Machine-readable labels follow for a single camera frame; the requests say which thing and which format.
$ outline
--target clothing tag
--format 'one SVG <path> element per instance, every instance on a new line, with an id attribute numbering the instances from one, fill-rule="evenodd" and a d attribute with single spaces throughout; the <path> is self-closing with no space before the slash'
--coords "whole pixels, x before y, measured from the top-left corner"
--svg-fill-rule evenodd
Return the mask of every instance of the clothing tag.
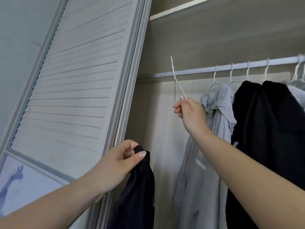
<path id="1" fill-rule="evenodd" d="M 195 158 L 195 161 L 203 170 L 206 170 L 206 166 L 202 164 L 197 158 Z"/>
<path id="2" fill-rule="evenodd" d="M 234 142 L 233 146 L 236 148 L 236 146 L 238 145 L 239 142 Z"/>

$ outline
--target closet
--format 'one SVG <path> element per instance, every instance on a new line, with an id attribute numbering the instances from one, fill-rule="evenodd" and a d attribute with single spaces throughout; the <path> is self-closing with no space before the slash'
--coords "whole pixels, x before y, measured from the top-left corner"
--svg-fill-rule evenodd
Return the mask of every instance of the closet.
<path id="1" fill-rule="evenodd" d="M 298 54 L 305 51 L 304 4 L 63 0 L 3 154 L 71 182 L 124 138 L 135 140 L 151 152 L 154 226 L 175 228 L 171 197 L 189 135 L 173 113 L 182 92 L 170 56 L 179 84 L 197 101 L 211 87 L 214 72 L 200 68 L 263 60 L 249 71 L 249 79 L 261 81 L 265 59 L 295 56 L 270 66 L 267 75 L 291 80 Z M 229 83 L 228 70 L 216 72 L 218 83 Z M 244 81 L 246 70 L 235 67 L 232 79 Z M 232 90 L 240 84 L 232 83 Z M 83 216 L 86 225 L 78 228 L 106 229 L 123 188 L 124 183 L 91 207 Z"/>

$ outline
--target closet rod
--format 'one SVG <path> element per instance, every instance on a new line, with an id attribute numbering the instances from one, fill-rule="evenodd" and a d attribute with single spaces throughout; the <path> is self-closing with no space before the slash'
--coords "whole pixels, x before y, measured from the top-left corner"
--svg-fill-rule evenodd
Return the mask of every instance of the closet rod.
<path id="1" fill-rule="evenodd" d="M 279 65 L 285 65 L 285 64 L 294 64 L 299 62 L 305 62 L 304 55 L 298 55 L 293 57 L 287 57 L 287 58 L 281 58 L 281 59 L 270 59 L 269 60 L 269 66 L 279 66 Z M 247 69 L 249 66 L 248 62 L 243 63 L 236 63 L 233 66 L 233 70 L 241 70 L 241 69 Z M 267 66 L 267 60 L 261 60 L 256 62 L 250 62 L 250 68 L 258 68 L 258 67 L 265 67 Z M 189 70 L 180 70 L 175 71 L 175 75 L 191 75 L 191 74 L 201 74 L 201 73 L 211 73 L 215 72 L 215 66 L 211 67 L 205 67 L 205 68 L 196 68 L 196 69 L 189 69 Z M 217 72 L 218 71 L 230 71 L 232 68 L 232 65 L 222 65 L 217 66 Z M 173 76 L 173 72 L 163 72 L 163 73 L 155 73 L 151 75 L 139 75 L 138 80 L 143 79 L 153 79 L 153 78 L 163 78 L 163 77 L 171 77 Z"/>

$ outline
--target black fabric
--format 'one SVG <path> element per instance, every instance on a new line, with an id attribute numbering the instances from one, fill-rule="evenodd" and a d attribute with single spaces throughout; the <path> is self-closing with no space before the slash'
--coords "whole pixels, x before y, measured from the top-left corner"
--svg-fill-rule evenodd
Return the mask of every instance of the black fabric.
<path id="1" fill-rule="evenodd" d="M 232 144 L 305 190 L 305 113 L 286 85 L 243 82 L 235 94 Z M 258 228 L 228 191 L 228 229 Z"/>
<path id="2" fill-rule="evenodd" d="M 144 149 L 138 145 L 135 154 Z M 152 229 L 155 215 L 155 178 L 149 165 L 150 154 L 131 171 L 116 202 L 108 229 Z"/>

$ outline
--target fingernail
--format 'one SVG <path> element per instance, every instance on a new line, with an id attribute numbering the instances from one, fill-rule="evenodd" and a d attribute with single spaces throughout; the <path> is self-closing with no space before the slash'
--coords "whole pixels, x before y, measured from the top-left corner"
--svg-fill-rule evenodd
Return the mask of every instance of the fingernail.
<path id="1" fill-rule="evenodd" d="M 142 152 L 140 152 L 140 158 L 145 157 L 145 155 L 146 155 L 146 151 L 142 151 Z"/>

